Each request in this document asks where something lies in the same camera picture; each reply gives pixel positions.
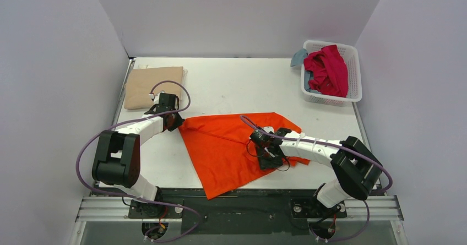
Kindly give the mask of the orange t shirt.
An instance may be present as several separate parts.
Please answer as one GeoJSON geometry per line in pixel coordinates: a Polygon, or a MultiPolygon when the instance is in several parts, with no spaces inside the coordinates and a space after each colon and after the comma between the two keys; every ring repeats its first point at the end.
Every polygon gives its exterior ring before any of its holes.
{"type": "Polygon", "coordinates": [[[273,172],[261,170],[239,114],[191,117],[178,129],[207,199],[273,172]]]}

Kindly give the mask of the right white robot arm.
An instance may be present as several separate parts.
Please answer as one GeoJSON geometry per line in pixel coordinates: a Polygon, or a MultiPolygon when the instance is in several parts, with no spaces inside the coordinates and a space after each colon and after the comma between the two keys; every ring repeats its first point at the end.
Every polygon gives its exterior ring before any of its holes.
{"type": "Polygon", "coordinates": [[[382,174],[382,164],[356,137],[322,140],[287,128],[259,128],[251,133],[256,157],[263,170],[279,167],[291,157],[316,162],[331,168],[335,179],[320,186],[311,208],[319,217],[327,216],[340,202],[354,198],[366,200],[382,174]]]}

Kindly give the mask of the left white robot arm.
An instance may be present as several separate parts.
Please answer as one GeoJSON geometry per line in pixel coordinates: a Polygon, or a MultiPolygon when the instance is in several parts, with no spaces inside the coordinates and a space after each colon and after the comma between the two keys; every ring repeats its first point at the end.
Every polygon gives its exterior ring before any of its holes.
{"type": "Polygon", "coordinates": [[[145,199],[143,211],[158,217],[164,212],[164,202],[158,198],[159,188],[140,174],[140,147],[155,135],[177,129],[184,119],[176,111],[180,105],[177,95],[162,92],[153,98],[156,103],[142,121],[100,133],[91,173],[96,181],[145,199]]]}

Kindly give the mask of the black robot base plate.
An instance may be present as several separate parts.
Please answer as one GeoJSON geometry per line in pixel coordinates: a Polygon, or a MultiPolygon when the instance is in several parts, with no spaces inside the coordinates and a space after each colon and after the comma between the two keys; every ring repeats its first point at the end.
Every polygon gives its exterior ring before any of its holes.
{"type": "Polygon", "coordinates": [[[142,233],[166,240],[175,234],[258,235],[290,233],[334,237],[337,220],[357,220],[355,199],[339,201],[326,208],[317,200],[315,189],[240,189],[214,199],[203,190],[164,188],[156,201],[135,200],[128,206],[128,218],[142,219],[142,233]]]}

